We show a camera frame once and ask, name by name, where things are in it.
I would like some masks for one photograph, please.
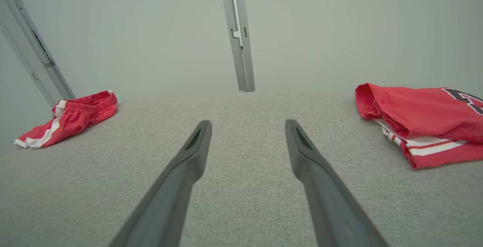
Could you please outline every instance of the carpeted floor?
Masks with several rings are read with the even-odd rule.
[[[293,176],[296,119],[391,246],[481,246],[483,161],[413,171],[348,92],[254,92],[128,101],[46,149],[0,159],[0,245],[106,246],[201,120],[211,120],[181,246],[316,245]]]

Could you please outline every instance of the white stripe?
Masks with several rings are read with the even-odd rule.
[[[65,110],[65,102],[64,100],[61,100],[57,106],[55,106],[55,119],[52,121],[52,125],[50,126],[49,129],[45,130],[45,133],[43,136],[39,139],[31,139],[31,138],[26,138],[25,142],[16,139],[14,142],[14,146],[21,146],[23,148],[40,148],[42,144],[48,142],[52,138],[52,134],[59,128],[59,120],[62,114],[64,114]]]
[[[398,137],[395,137],[395,138],[394,138],[394,142],[395,142],[397,145],[399,145],[399,146],[400,146],[400,145],[401,145],[402,140],[401,140],[400,138],[398,138]]]
[[[385,129],[385,130],[389,131],[390,133],[395,134],[394,131],[392,130],[392,128],[384,120],[375,119],[374,121],[381,125],[381,127],[383,128],[383,132],[384,132],[384,129]],[[395,135],[396,135],[396,137],[399,137],[399,138],[405,140],[407,142],[408,146],[426,146],[426,145],[431,145],[431,144],[435,144],[435,143],[450,141],[449,139],[440,139],[440,138],[435,138],[435,137],[430,137],[430,136],[419,137],[419,138],[414,138],[414,139],[406,139],[406,138],[401,137],[397,134],[395,134]]]
[[[449,143],[428,147],[428,148],[423,148],[423,149],[409,149],[409,152],[411,152],[413,156],[426,156],[426,155],[436,154],[442,151],[446,151],[449,149],[453,149],[456,147],[460,147],[465,143],[466,141],[464,140],[458,140],[458,141],[449,142]]]
[[[383,134],[386,135],[389,140],[392,140],[392,137],[394,135],[395,136],[394,142],[397,145],[400,145],[402,140],[404,140],[404,141],[406,141],[406,147],[408,149],[409,149],[409,147],[413,147],[413,146],[426,146],[426,145],[431,145],[431,144],[437,144],[437,143],[440,143],[440,142],[450,141],[448,139],[439,139],[439,138],[435,138],[435,137],[419,137],[419,138],[416,138],[416,139],[405,139],[405,138],[403,138],[399,135],[396,135],[393,132],[393,130],[390,128],[390,126],[388,124],[386,124],[386,122],[384,120],[376,119],[374,121],[376,121],[378,124],[381,125],[381,127],[383,129]],[[449,150],[449,149],[453,149],[453,148],[462,146],[465,143],[466,143],[466,141],[464,141],[464,140],[457,140],[457,141],[454,141],[454,142],[448,142],[448,143],[445,143],[445,144],[436,145],[436,146],[428,147],[428,148],[409,149],[409,153],[411,153],[413,156],[426,156],[426,155],[446,151],[446,150]]]

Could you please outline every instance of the folded jersey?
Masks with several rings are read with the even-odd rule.
[[[54,106],[54,118],[45,125],[34,127],[31,131],[14,141],[17,148],[44,148],[71,135],[77,135],[87,127],[112,117],[117,110],[117,98],[112,91],[72,100],[61,100]]]
[[[361,118],[375,120],[414,169],[483,159],[483,100],[447,87],[409,89],[363,84]]]

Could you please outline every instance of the white wall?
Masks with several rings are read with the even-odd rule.
[[[19,136],[52,119],[52,107],[0,31],[0,155]]]
[[[222,0],[22,0],[77,97],[238,91]]]
[[[257,90],[483,95],[483,0],[246,0]]]

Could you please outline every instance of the metal frame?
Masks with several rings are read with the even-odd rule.
[[[0,33],[3,34],[5,39],[7,40],[8,44],[10,45],[10,48],[14,51],[14,53],[17,55],[17,58],[19,59],[20,63],[22,63],[23,67],[29,73],[29,76],[32,78],[32,81],[35,83],[35,86],[37,86],[38,90],[41,92],[43,97],[47,100],[50,106],[55,106],[56,102],[50,96],[49,92],[45,88],[45,86],[42,84],[41,80],[38,79],[37,74],[33,70],[32,66],[30,65],[29,61],[25,58],[24,54],[18,47],[17,43],[15,42],[14,38],[10,34],[10,32],[7,30],[7,27],[3,24],[2,20],[0,20]]]
[[[237,0],[238,19],[240,20],[241,41],[243,43],[243,61],[245,62],[246,85],[248,91],[255,91],[255,78],[253,75],[252,51],[250,47],[250,31],[248,29],[248,16],[245,0]]]
[[[235,72],[237,74],[238,89],[240,91],[255,91],[245,0],[237,0],[239,24],[237,23],[235,15],[234,1],[223,0],[223,5],[225,8],[226,23],[228,25],[233,62],[235,63]],[[240,25],[243,47],[240,45],[240,39],[234,35],[234,32],[238,31],[238,25]]]
[[[60,72],[60,69],[50,54],[47,45],[36,29],[29,13],[26,11],[22,0],[5,0],[5,2],[17,20],[18,25],[22,29],[22,32],[29,41],[29,44],[31,45],[38,59],[43,63],[45,71],[48,73],[50,79],[52,79],[52,82],[59,93],[64,99],[74,99],[75,96],[72,92],[72,89],[69,87],[64,76]]]
[[[233,0],[223,0],[223,5],[225,8],[226,23],[228,25],[228,35],[231,44],[231,52],[233,54],[233,62],[235,63],[238,90],[248,91],[245,77],[245,66],[243,65],[242,48],[239,39],[233,35],[233,32],[238,31],[235,6]]]

